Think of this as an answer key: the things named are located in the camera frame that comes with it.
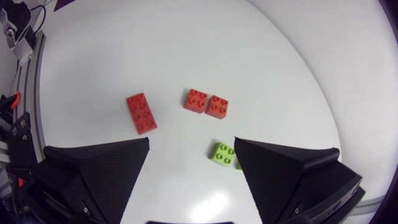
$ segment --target lego brick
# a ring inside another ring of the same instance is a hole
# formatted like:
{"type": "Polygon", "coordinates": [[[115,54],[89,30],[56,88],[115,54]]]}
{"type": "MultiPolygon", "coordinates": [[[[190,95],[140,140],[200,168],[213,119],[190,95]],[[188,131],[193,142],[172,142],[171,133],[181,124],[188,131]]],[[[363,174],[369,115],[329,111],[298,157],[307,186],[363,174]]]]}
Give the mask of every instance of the lego brick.
{"type": "Polygon", "coordinates": [[[212,96],[209,100],[206,114],[218,119],[223,119],[226,116],[227,109],[228,109],[227,100],[224,100],[218,96],[212,96]]]}
{"type": "Polygon", "coordinates": [[[235,151],[227,144],[219,142],[216,144],[210,158],[221,166],[229,167],[235,157],[235,151]]]}
{"type": "Polygon", "coordinates": [[[206,109],[207,94],[191,89],[187,96],[184,108],[196,113],[202,113],[206,109]]]}
{"type": "Polygon", "coordinates": [[[138,134],[144,134],[157,128],[143,93],[127,98],[127,105],[138,134]]]}

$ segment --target lego stud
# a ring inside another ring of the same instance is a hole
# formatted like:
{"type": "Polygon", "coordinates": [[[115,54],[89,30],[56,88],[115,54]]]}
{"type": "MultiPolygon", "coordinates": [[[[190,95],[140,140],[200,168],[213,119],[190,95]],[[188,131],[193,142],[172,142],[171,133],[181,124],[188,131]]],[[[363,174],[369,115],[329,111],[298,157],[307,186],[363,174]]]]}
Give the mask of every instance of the lego stud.
{"type": "Polygon", "coordinates": [[[148,121],[147,124],[148,126],[152,127],[155,123],[153,121],[148,121]]]}
{"type": "Polygon", "coordinates": [[[196,94],[198,94],[198,92],[197,92],[196,90],[191,90],[191,91],[190,91],[190,94],[193,95],[193,96],[195,96],[196,94]]]}
{"type": "Polygon", "coordinates": [[[145,111],[145,112],[144,112],[144,117],[145,117],[145,118],[148,118],[149,116],[150,116],[150,113],[149,113],[148,111],[145,111]]]}
{"type": "Polygon", "coordinates": [[[135,106],[131,106],[130,107],[131,112],[135,113],[137,112],[137,108],[135,106]]]}
{"type": "Polygon", "coordinates": [[[188,100],[188,102],[189,102],[190,104],[194,104],[194,103],[195,103],[195,99],[194,99],[194,98],[190,98],[190,99],[188,100]]]}

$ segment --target cable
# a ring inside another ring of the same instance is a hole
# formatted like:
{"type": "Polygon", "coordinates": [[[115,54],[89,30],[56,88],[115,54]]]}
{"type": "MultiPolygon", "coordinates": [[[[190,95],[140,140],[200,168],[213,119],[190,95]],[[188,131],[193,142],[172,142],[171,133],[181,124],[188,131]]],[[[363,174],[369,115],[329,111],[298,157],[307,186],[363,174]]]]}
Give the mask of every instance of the cable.
{"type": "Polygon", "coordinates": [[[10,86],[10,94],[8,94],[8,97],[11,96],[12,84],[14,83],[15,77],[17,77],[18,68],[19,68],[19,60],[17,61],[17,71],[15,72],[14,78],[12,79],[11,86],[10,86]]]}
{"type": "Polygon", "coordinates": [[[44,20],[45,20],[45,15],[47,15],[47,11],[45,10],[45,6],[43,6],[43,5],[38,5],[38,6],[32,8],[32,9],[30,10],[30,11],[33,11],[33,10],[38,9],[38,8],[40,8],[40,7],[44,10],[44,16],[43,16],[43,19],[42,19],[42,23],[40,24],[39,28],[37,28],[37,30],[35,31],[35,35],[36,35],[36,33],[40,30],[40,28],[42,28],[43,23],[44,23],[44,20]]]}

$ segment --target red lego brick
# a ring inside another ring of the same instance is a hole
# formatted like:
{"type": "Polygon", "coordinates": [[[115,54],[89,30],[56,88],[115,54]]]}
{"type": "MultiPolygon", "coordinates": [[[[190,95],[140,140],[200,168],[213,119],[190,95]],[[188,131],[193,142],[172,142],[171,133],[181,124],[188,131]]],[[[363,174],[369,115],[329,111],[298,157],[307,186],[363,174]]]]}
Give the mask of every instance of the red lego brick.
{"type": "Polygon", "coordinates": [[[143,93],[127,98],[127,105],[138,134],[144,134],[157,128],[143,93]]]}
{"type": "Polygon", "coordinates": [[[218,119],[223,119],[226,116],[227,109],[228,109],[227,100],[221,99],[218,96],[212,96],[209,100],[209,105],[207,107],[206,114],[218,119]]]}
{"type": "Polygon", "coordinates": [[[206,109],[207,94],[200,91],[191,89],[187,96],[184,108],[187,110],[194,111],[196,113],[202,113],[206,109]]]}

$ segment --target white tabletop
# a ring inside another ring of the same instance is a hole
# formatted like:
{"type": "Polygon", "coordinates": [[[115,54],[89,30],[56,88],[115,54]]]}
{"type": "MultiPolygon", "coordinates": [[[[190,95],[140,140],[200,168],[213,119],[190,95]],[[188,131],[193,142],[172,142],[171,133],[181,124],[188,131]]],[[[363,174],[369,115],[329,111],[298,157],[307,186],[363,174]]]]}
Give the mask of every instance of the white tabletop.
{"type": "Polygon", "coordinates": [[[56,13],[53,6],[40,80],[46,144],[150,139],[122,223],[260,223],[243,173],[207,158],[216,142],[340,147],[311,71],[246,1],[77,1],[56,13]],[[229,100],[226,118],[184,109],[189,88],[229,100]],[[140,92],[158,125],[143,135],[126,105],[140,92]]]}

